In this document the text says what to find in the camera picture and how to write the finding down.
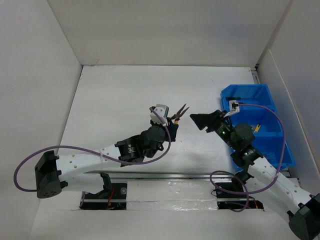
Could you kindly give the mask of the yellow pliers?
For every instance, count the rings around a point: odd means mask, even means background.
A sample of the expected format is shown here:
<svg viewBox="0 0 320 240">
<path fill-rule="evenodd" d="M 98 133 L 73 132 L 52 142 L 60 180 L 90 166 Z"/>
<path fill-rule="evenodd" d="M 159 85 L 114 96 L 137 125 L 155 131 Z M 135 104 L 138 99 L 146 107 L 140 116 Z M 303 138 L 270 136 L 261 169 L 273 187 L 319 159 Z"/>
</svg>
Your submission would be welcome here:
<svg viewBox="0 0 320 240">
<path fill-rule="evenodd" d="M 189 107 L 186 107 L 186 103 L 170 118 L 171 121 L 177 125 L 181 119 L 181 117 L 186 113 Z"/>
</svg>

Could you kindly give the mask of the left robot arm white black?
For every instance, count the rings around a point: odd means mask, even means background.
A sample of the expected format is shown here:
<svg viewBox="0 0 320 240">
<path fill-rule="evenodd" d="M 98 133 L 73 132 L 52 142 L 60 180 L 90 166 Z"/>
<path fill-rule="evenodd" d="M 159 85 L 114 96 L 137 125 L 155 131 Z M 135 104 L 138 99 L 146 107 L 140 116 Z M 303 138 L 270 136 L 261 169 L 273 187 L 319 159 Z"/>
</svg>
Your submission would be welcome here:
<svg viewBox="0 0 320 240">
<path fill-rule="evenodd" d="M 93 183 L 83 175 L 104 168 L 156 162 L 160 159 L 155 156 L 157 152 L 161 151 L 163 156 L 168 153 L 164 143 L 175 142 L 178 128 L 176 122 L 167 118 L 165 125 L 152 121 L 151 126 L 140 134 L 99 150 L 78 147 L 80 153 L 73 155 L 56 155 L 51 149 L 42 150 L 34 167 L 36 195 L 39 199 L 47 199 L 62 191 L 84 191 L 107 198 L 112 189 L 106 174 L 100 173 Z"/>
</svg>

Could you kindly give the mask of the green black precision screwdriver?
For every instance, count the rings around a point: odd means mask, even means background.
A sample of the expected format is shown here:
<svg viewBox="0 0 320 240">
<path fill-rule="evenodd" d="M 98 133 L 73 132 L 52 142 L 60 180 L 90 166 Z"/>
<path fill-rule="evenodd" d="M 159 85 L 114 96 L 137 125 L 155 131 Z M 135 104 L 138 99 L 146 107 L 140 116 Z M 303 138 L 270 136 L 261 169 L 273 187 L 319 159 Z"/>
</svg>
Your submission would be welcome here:
<svg viewBox="0 0 320 240">
<path fill-rule="evenodd" d="M 225 97 L 227 101 L 238 101 L 241 100 L 241 97 Z"/>
</svg>

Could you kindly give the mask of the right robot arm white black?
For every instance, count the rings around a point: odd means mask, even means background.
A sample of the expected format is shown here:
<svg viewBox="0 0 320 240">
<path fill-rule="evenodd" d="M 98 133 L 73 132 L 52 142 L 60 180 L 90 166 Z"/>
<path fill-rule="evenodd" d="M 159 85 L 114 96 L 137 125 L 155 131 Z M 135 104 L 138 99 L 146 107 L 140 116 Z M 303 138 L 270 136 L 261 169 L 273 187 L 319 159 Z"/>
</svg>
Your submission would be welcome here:
<svg viewBox="0 0 320 240">
<path fill-rule="evenodd" d="M 320 234 L 320 196 L 313 195 L 279 172 L 252 142 L 252 128 L 246 123 L 231 126 L 225 111 L 191 114 L 199 130 L 215 132 L 230 148 L 234 163 L 242 169 L 233 179 L 231 191 L 237 197 L 251 195 L 278 213 L 300 240 Z"/>
</svg>

